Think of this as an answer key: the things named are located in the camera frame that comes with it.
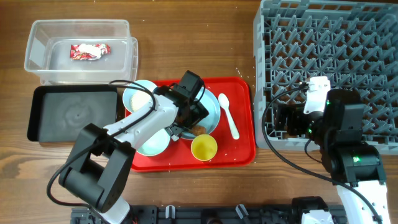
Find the orange carrot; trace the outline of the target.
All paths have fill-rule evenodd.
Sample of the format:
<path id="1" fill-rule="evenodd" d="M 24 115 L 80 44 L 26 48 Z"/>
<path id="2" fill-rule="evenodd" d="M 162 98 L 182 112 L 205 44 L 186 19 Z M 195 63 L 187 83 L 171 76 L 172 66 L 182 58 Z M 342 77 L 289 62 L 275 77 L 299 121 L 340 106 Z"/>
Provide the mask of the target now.
<path id="1" fill-rule="evenodd" d="M 191 130 L 189 130 L 189 132 L 194 136 L 199 136 L 202 134 L 206 134 L 206 128 L 204 126 L 196 125 Z"/>

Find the yellow plastic cup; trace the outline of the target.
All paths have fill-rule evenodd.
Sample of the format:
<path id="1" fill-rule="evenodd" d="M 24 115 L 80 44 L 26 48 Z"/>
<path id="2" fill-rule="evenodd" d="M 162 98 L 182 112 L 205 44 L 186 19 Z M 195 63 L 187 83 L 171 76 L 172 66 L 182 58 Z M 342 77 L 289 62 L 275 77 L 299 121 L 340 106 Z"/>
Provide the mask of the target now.
<path id="1" fill-rule="evenodd" d="M 191 143 L 191 152 L 199 161 L 210 161 L 215 157 L 218 145 L 214 137 L 208 134 L 197 136 Z"/>

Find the red snack wrapper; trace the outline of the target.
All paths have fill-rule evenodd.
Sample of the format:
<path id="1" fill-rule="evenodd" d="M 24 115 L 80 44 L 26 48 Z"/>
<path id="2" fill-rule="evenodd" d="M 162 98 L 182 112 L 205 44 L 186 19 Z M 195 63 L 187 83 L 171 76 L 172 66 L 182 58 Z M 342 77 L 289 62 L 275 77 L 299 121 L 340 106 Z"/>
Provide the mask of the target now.
<path id="1" fill-rule="evenodd" d="M 110 53 L 111 47 L 108 44 L 78 44 L 71 45 L 70 48 L 72 60 L 98 60 Z"/>

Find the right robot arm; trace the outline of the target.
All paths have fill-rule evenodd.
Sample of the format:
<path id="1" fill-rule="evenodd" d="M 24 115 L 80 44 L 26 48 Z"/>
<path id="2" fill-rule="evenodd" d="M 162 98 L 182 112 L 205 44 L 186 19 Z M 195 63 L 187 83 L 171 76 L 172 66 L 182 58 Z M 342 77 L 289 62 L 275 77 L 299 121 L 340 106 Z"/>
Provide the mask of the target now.
<path id="1" fill-rule="evenodd" d="M 305 113 L 303 104 L 274 105 L 276 120 L 288 133 L 307 134 L 319 145 L 326 177 L 294 164 L 288 165 L 336 186 L 350 223 L 390 223 L 386 173 L 378 150 L 362 140 L 365 105 L 351 90 L 330 90 L 320 110 Z"/>

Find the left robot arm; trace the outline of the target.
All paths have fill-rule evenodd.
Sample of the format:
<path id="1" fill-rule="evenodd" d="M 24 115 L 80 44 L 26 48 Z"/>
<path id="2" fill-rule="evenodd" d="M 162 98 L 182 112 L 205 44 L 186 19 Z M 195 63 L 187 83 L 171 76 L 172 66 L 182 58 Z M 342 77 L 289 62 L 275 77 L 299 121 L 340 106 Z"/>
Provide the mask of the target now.
<path id="1" fill-rule="evenodd" d="M 209 114 L 201 103 L 205 88 L 162 86 L 149 101 L 117 123 L 85 126 L 66 161 L 52 177 L 105 223 L 131 222 L 131 206 L 122 198 L 136 151 L 158 131 L 178 140 Z"/>

